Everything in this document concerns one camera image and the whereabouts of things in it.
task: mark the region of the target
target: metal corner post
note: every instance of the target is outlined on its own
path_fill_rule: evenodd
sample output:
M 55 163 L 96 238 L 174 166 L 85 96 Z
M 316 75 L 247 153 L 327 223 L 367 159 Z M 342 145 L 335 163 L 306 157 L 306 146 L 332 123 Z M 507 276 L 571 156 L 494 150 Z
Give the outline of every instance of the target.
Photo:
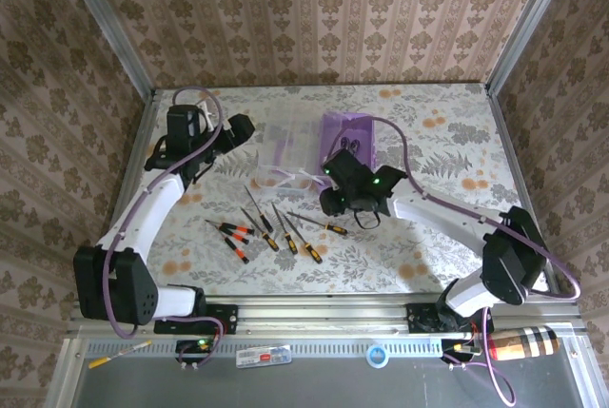
M 152 95 L 152 81 L 127 34 L 120 26 L 111 3 L 109 0 L 85 0 L 85 3 L 110 47 L 121 61 L 131 83 L 142 99 L 147 102 Z
M 528 0 L 497 64 L 488 78 L 487 85 L 491 96 L 499 95 L 501 87 L 503 87 L 514 65 L 516 65 L 521 57 L 526 44 L 531 39 L 533 32 L 535 32 L 551 1 Z
M 133 149 L 129 156 L 127 169 L 125 170 L 125 177 L 123 177 L 123 184 L 112 212 L 112 223 L 121 216 L 121 213 L 127 208 L 127 205 L 135 191 L 137 190 L 140 178 L 142 175 L 142 167 L 146 161 L 147 146 L 154 130 L 154 123 L 156 121 L 156 115 L 159 111 L 159 98 L 158 94 L 151 95 L 148 97 L 144 112 L 142 113 L 142 119 L 137 129 L 137 135 L 133 142 Z

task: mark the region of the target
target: sticker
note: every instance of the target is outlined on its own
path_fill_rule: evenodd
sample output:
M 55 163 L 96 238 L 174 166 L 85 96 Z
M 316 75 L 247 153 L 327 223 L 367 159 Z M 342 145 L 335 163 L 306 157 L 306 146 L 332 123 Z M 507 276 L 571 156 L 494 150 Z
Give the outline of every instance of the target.
M 292 362 L 289 344 L 284 346 L 260 346 L 237 351 L 237 368 L 267 367 Z

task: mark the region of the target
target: floral tablecloth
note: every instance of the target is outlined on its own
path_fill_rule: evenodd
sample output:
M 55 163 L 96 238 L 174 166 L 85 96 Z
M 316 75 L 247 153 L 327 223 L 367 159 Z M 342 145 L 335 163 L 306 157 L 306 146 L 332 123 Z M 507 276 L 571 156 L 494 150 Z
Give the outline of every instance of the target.
M 316 264 L 300 247 L 293 256 L 271 202 L 324 220 L 316 192 L 292 195 L 255 183 L 265 118 L 277 103 L 323 106 L 363 112 L 397 123 L 410 142 L 412 170 L 424 185 L 472 204 L 508 209 L 518 204 L 512 175 L 482 85 L 358 85 L 336 87 L 235 87 L 213 89 L 226 116 L 250 116 L 257 130 L 250 141 L 216 161 L 169 213 L 148 257 L 158 283 L 202 286 L 209 295 L 440 292 L 453 279 L 481 266 L 481 259 L 443 234 L 418 223 L 384 219 L 374 230 L 361 230 L 351 216 L 333 220 L 347 237 L 300 222 L 300 229 L 324 258 Z M 166 113 L 173 91 L 163 90 L 148 152 L 166 134 Z M 180 104 L 195 104 L 199 92 L 186 91 Z M 375 125 L 377 165 L 403 168 L 397 134 Z M 248 185 L 275 227 L 282 248 L 273 252 L 260 238 L 243 246 L 243 264 L 204 219 L 248 224 L 239 210 L 256 216 Z

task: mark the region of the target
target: blue tape roll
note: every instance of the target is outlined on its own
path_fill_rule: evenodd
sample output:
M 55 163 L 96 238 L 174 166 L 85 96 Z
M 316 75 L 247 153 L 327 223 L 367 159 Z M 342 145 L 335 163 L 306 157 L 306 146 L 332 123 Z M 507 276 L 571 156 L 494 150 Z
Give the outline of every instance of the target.
M 383 368 L 389 362 L 389 354 L 383 346 L 374 344 L 368 348 L 365 359 L 372 368 Z

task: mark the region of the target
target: patterned wallpaper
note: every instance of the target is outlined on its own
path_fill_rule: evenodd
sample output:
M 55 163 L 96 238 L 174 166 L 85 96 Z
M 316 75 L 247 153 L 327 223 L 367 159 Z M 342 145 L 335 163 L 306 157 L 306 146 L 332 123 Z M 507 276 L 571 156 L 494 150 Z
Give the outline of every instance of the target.
M 156 87 L 483 81 L 526 0 L 110 0 Z
M 0 0 L 0 406 L 42 406 L 142 102 L 83 0 Z
M 500 92 L 541 230 L 609 381 L 609 0 L 553 0 Z

